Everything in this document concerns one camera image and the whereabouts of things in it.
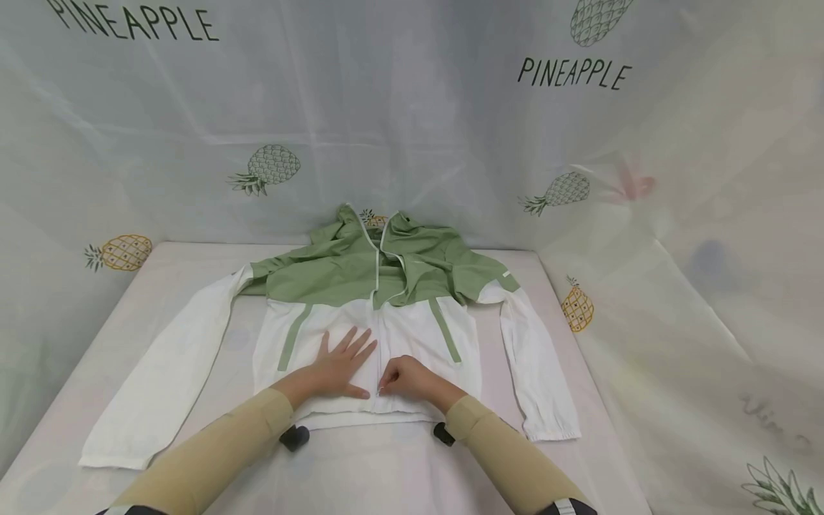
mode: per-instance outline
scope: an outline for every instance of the jacket pocket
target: jacket pocket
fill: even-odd
[[[441,335],[443,335],[443,340],[447,344],[447,349],[449,349],[449,355],[452,357],[452,362],[460,363],[461,355],[458,353],[458,349],[455,346],[455,340],[452,339],[452,333],[449,332],[447,321],[443,318],[443,312],[441,311],[441,306],[438,304],[437,298],[429,299],[429,309],[432,310],[432,314],[435,316],[435,321],[438,323],[438,327],[441,328]]]
[[[283,350],[280,351],[280,360],[278,361],[279,372],[286,372],[286,369],[289,367],[289,360],[292,359],[292,351],[295,349],[297,333],[300,331],[303,322],[309,317],[312,306],[314,306],[314,304],[307,304],[307,306],[303,308],[303,312],[297,316],[289,327],[289,332],[286,334],[286,341],[283,343]]]

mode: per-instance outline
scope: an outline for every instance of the finger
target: finger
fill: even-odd
[[[321,338],[321,347],[317,350],[317,357],[322,358],[329,353],[329,331],[324,331]]]
[[[371,329],[367,329],[360,335],[360,338],[356,339],[353,344],[346,348],[345,354],[350,358],[354,358],[354,355],[358,353],[358,351],[369,341],[369,335],[372,334]]]
[[[383,371],[383,376],[381,380],[377,383],[378,388],[385,388],[386,384],[390,381],[394,381],[397,377],[398,373],[398,362],[396,358],[392,358],[389,360],[389,363],[386,364],[386,369]]]
[[[343,395],[345,397],[354,397],[355,399],[368,399],[369,392],[364,390],[363,388],[358,388],[353,384],[348,384],[344,388]]]
[[[381,386],[380,388],[378,388],[377,389],[377,394],[380,395],[381,397],[383,397],[383,396],[393,396],[396,393],[396,390],[398,388],[402,387],[402,385],[399,384],[399,383],[400,383],[400,381],[391,380],[391,381],[387,382],[384,386]]]
[[[373,352],[375,352],[376,347],[377,347],[377,340],[374,339],[369,344],[369,346],[366,347],[363,350],[363,352],[361,352],[360,354],[358,354],[357,356],[352,358],[352,363],[355,366],[355,370],[358,370],[359,368],[361,368],[361,366],[366,362],[366,360],[369,359],[369,355],[372,354]]]
[[[346,350],[346,348],[349,346],[349,342],[352,341],[352,338],[355,336],[355,333],[357,333],[357,332],[358,332],[357,327],[353,327],[352,329],[350,329],[349,332],[346,333],[346,336],[344,336],[344,338],[340,341],[338,346],[335,347],[335,349],[332,351],[332,353],[342,353],[342,352],[344,352]]]

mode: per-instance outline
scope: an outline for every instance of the hooded jacket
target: hooded jacket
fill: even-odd
[[[255,391],[312,363],[323,332],[338,341],[356,325],[378,346],[352,383],[369,399],[313,399],[294,419],[309,429],[441,415],[422,402],[377,396],[390,358],[408,354],[480,398],[480,353],[470,302],[502,302],[501,331],[532,441],[580,436],[552,339],[507,268],[466,247],[450,227],[396,213],[365,227],[348,204],[311,244],[198,291],[154,340],[92,429],[83,466],[144,469],[185,421],[217,356],[238,294],[265,295],[268,309],[253,357]]]

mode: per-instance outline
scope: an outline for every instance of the black clip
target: black clip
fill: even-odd
[[[447,447],[452,447],[452,444],[455,443],[455,438],[449,434],[447,431],[447,425],[444,422],[438,422],[435,424],[435,429],[432,430],[432,434],[434,434],[435,438],[443,442],[443,444]]]
[[[290,452],[295,452],[297,449],[306,445],[306,442],[309,441],[309,429],[305,427],[295,427],[292,426],[291,428],[287,429],[282,435],[280,435],[280,442],[286,447]]]

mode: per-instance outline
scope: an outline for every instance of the beige sleeve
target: beige sleeve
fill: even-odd
[[[447,431],[469,447],[516,515],[534,515],[558,499],[587,502],[550,458],[475,397],[448,411]]]
[[[267,388],[157,459],[112,506],[198,515],[292,425],[292,406]]]

